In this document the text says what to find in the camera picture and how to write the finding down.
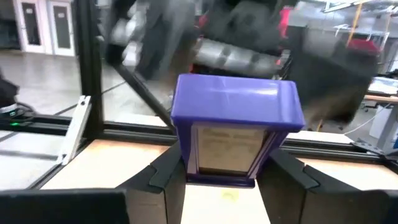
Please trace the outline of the silver corner bracket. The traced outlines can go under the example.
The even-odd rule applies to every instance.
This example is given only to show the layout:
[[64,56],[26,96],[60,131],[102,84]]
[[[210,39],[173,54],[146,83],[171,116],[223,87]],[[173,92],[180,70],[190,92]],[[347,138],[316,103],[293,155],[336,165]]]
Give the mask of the silver corner bracket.
[[59,164],[65,166],[76,156],[90,111],[91,96],[80,96],[60,148],[57,158]]
[[358,138],[355,142],[352,142],[351,144],[358,149],[362,149],[365,152],[371,152],[378,156],[395,156],[397,154],[397,151],[384,151],[383,149],[373,146],[372,144],[360,138]]

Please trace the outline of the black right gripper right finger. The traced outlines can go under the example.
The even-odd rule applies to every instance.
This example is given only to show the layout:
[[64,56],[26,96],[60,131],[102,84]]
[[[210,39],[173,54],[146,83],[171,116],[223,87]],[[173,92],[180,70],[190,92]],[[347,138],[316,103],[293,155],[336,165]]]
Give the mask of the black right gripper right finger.
[[282,150],[271,153],[257,183],[271,224],[324,224],[310,196],[341,187],[338,179]]

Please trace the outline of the person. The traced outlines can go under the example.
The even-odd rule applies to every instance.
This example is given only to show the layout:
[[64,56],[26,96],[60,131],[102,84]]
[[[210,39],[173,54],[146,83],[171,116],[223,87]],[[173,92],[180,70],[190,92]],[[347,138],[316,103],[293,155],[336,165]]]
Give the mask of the person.
[[148,0],[136,72],[146,80],[165,75],[182,41],[192,33],[194,0]]

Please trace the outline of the blue box with label window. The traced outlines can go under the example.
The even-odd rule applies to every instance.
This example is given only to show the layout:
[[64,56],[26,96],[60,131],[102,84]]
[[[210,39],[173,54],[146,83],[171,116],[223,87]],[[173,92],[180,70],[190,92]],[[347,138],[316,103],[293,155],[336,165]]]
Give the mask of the blue box with label window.
[[296,84],[287,80],[181,74],[170,114],[187,180],[255,186],[269,154],[305,126]]

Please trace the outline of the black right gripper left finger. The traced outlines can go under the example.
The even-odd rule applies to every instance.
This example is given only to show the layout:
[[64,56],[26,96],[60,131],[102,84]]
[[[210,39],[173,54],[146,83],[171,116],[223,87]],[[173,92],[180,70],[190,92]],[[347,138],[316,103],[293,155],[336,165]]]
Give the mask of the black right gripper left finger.
[[185,163],[176,142],[119,185],[127,190],[130,224],[180,224],[185,198]]

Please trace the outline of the black box with green light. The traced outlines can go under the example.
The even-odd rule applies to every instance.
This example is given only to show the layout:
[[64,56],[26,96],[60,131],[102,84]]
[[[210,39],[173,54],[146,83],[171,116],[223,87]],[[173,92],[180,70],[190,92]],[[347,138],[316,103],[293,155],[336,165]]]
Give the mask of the black box with green light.
[[0,124],[27,126],[36,116],[33,107],[17,101],[19,87],[5,79],[0,69]]

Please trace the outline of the black aluminium table frame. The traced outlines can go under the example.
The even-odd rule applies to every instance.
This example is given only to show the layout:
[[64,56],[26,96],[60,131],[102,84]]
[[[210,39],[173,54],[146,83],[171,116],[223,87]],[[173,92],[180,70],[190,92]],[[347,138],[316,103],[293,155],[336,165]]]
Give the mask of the black aluminium table frame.
[[77,0],[78,56],[93,76],[91,97],[100,108],[100,62],[105,59],[160,116],[171,132],[174,93],[181,74],[287,80],[296,84],[307,122],[349,123],[372,79],[379,49],[365,39],[339,37],[303,28],[289,37],[282,11],[297,0],[209,0],[196,14],[165,75],[146,80],[136,72],[148,0],[112,0],[102,39],[96,36],[93,0]]

